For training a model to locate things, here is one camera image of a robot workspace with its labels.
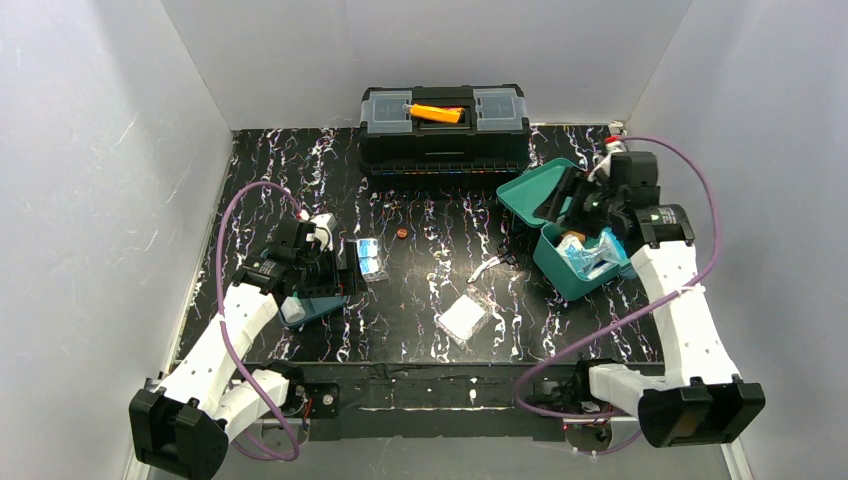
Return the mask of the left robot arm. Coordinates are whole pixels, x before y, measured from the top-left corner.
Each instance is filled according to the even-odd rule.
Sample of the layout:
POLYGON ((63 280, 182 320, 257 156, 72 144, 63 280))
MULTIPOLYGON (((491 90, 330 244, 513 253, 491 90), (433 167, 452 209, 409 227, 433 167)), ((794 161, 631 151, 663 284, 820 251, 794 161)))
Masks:
POLYGON ((137 460, 185 479, 210 479, 238 435, 266 413, 310 408, 302 370, 268 361, 235 386, 243 356, 261 330, 277 320, 296 328, 340 309, 366 288, 357 244, 333 246, 329 213, 281 223, 274 241, 248 256, 223 304, 179 366, 129 405, 137 460))

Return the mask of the dark teal divider tray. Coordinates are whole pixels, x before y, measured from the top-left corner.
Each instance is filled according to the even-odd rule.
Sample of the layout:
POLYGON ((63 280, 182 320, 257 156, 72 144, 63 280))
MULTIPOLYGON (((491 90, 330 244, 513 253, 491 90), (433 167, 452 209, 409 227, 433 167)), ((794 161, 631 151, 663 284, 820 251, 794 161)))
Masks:
MULTIPOLYGON (((297 296, 283 296, 282 294, 273 294, 273 298, 274 298, 274 300, 276 301, 276 303, 279 307, 278 318, 279 318, 280 322, 281 322, 280 307, 287 297, 298 298, 297 296)), ((303 305, 303 307, 306 311, 306 317, 301 323, 299 323, 297 325, 293 325, 293 326, 286 326, 281 322, 281 324, 285 328, 290 329, 290 330, 296 329, 296 328, 302 326, 305 323, 311 322, 313 320, 320 319, 321 317, 323 317, 327 314, 330 314, 332 312, 340 310, 342 307, 344 307, 346 305, 349 297, 348 296, 326 296, 326 297, 311 297, 311 298, 303 298, 303 299, 298 298, 298 299, 301 301, 301 303, 302 303, 302 305, 303 305)))

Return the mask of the brown glass bottle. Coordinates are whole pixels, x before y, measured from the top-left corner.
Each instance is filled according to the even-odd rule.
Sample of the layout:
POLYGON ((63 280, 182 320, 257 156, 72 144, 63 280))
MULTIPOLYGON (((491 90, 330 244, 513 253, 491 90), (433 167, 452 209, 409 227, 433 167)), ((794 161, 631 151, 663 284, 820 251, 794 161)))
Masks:
POLYGON ((587 237, 586 237, 585 234, 583 234, 581 232, 569 230, 569 231, 563 233, 562 239, 563 240, 568 239, 569 241, 577 241, 580 244, 584 244, 586 242, 587 237))

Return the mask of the tweezers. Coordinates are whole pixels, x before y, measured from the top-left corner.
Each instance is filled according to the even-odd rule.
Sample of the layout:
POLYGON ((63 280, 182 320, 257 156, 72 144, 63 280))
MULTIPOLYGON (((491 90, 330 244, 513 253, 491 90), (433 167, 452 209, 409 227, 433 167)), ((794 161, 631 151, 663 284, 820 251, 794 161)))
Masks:
POLYGON ((466 283, 476 283, 487 271, 504 263, 506 263, 506 260, 503 256, 489 258, 473 271, 473 273, 466 279, 466 283))

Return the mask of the large blue white packet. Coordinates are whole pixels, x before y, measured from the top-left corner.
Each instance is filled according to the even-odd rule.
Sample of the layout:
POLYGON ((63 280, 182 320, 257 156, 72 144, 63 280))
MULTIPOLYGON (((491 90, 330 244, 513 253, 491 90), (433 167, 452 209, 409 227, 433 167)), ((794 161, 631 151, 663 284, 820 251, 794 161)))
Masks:
POLYGON ((555 251, 569 269, 584 281, 594 280, 614 266, 623 267, 629 261, 623 245, 609 227, 601 231, 593 246, 587 247, 585 243, 563 240, 561 237, 555 251))

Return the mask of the white medicine bottle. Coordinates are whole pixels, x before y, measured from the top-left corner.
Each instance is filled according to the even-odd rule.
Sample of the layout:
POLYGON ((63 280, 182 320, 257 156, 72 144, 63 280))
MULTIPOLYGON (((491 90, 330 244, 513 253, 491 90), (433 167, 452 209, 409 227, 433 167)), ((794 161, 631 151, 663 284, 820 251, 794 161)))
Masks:
POLYGON ((287 297, 280 307, 280 316, 284 325, 293 326, 305 319, 306 311, 298 298, 287 297))

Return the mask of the clear zip bag white pad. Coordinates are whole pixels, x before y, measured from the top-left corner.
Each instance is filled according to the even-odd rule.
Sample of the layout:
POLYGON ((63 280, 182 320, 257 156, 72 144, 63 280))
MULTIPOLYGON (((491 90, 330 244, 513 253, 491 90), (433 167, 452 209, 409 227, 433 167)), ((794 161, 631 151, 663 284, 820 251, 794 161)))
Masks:
POLYGON ((467 288, 435 320, 436 326, 459 346, 465 346, 492 317, 495 304, 480 290, 467 288))

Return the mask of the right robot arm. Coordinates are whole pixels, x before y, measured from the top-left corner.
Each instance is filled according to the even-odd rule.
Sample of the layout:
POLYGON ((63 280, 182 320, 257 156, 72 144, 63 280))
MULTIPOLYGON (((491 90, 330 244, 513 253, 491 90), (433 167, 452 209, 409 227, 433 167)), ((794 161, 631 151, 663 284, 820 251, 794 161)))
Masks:
POLYGON ((581 360, 556 399, 539 406, 564 419, 634 417, 654 447, 726 444, 765 406, 757 383, 744 381, 719 337, 696 264, 685 209, 660 198, 650 152, 619 152, 603 167, 564 169, 535 209, 545 220, 534 260, 566 300, 613 273, 631 270, 649 302, 664 371, 649 376, 610 359, 581 360))

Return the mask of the black scissors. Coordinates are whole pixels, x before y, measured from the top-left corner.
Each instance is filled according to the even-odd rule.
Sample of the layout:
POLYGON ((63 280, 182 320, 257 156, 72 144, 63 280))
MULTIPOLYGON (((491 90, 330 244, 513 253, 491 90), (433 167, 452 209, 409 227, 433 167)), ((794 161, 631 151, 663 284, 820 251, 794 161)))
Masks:
POLYGON ((500 264, 516 266, 518 263, 517 255, 512 251, 507 243, 502 243, 497 248, 497 259, 500 264))

